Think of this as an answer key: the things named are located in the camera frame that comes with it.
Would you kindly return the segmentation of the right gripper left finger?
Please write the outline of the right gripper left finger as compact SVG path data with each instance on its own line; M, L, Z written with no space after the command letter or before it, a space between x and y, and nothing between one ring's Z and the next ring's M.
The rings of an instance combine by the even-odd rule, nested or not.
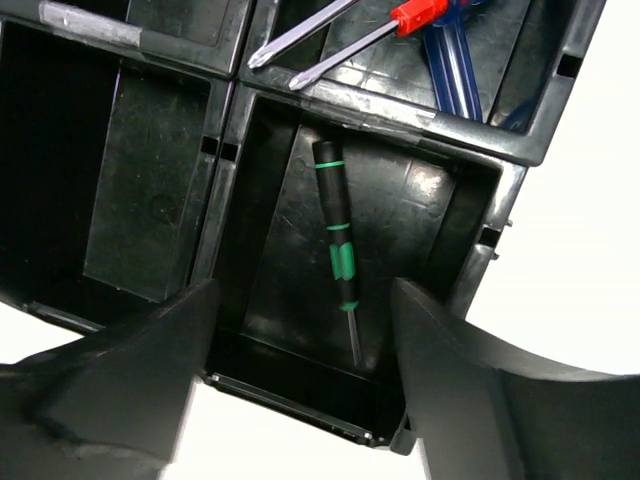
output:
M156 479L171 462L219 305L214 280L1 367L4 479Z

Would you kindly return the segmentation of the green black precision screwdriver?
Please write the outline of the green black precision screwdriver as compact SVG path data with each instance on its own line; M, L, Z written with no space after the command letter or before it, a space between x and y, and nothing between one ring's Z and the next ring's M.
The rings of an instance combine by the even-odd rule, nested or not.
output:
M346 163L342 147L336 141L316 141L312 144L312 153L321 210L329 235L332 275L340 292L339 308L347 315L353 363L358 367L362 361L356 320L359 289Z

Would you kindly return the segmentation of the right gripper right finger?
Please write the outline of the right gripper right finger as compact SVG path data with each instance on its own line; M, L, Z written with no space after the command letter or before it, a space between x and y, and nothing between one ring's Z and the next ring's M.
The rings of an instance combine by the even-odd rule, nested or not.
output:
M411 428L434 479L635 479L639 379L526 351L405 279L392 323Z

